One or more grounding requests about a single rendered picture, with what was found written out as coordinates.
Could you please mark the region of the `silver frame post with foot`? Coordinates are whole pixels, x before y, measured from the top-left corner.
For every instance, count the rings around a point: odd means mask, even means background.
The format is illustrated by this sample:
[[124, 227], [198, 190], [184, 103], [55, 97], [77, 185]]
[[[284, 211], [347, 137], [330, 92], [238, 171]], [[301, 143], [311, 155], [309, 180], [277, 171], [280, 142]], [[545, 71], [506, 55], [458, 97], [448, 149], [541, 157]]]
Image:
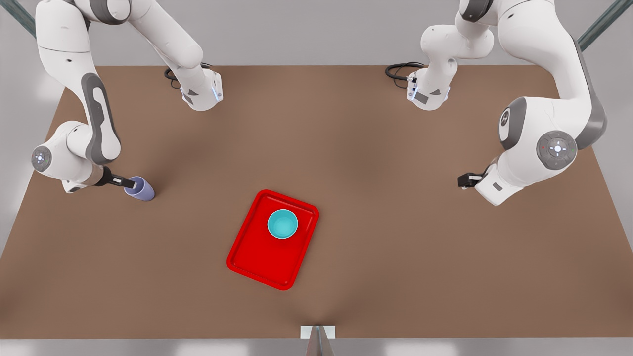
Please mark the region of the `silver frame post with foot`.
[[306, 356], [335, 356], [330, 344], [335, 326], [301, 326], [300, 338], [308, 339]]

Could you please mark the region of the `teal bowl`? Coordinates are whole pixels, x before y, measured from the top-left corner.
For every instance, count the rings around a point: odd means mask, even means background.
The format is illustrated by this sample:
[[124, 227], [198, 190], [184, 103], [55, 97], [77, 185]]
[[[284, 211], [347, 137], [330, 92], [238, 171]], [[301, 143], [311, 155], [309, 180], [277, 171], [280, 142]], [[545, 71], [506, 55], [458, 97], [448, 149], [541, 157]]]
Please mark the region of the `teal bowl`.
[[273, 212], [267, 221], [269, 233], [277, 239], [287, 239], [298, 230], [298, 217], [288, 209]]

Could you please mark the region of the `red tray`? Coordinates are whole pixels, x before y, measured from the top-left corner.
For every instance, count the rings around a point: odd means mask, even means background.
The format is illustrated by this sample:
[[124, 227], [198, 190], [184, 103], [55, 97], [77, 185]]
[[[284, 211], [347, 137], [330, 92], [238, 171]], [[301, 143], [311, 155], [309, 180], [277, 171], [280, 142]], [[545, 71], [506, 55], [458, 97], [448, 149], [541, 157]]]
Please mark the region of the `red tray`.
[[[287, 239], [267, 229], [269, 216], [279, 209], [298, 217], [298, 230]], [[272, 288], [292, 288], [318, 219], [314, 205], [268, 189], [258, 192], [227, 257], [228, 268]]]

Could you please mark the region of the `purple cup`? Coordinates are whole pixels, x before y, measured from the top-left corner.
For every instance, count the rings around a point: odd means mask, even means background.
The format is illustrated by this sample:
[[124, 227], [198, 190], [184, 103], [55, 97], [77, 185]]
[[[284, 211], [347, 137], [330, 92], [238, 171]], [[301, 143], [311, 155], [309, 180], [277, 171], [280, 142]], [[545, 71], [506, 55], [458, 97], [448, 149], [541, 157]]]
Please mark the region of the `purple cup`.
[[141, 201], [151, 201], [155, 197], [152, 186], [144, 178], [135, 176], [130, 180], [134, 181], [135, 185], [133, 188], [125, 187], [126, 194]]

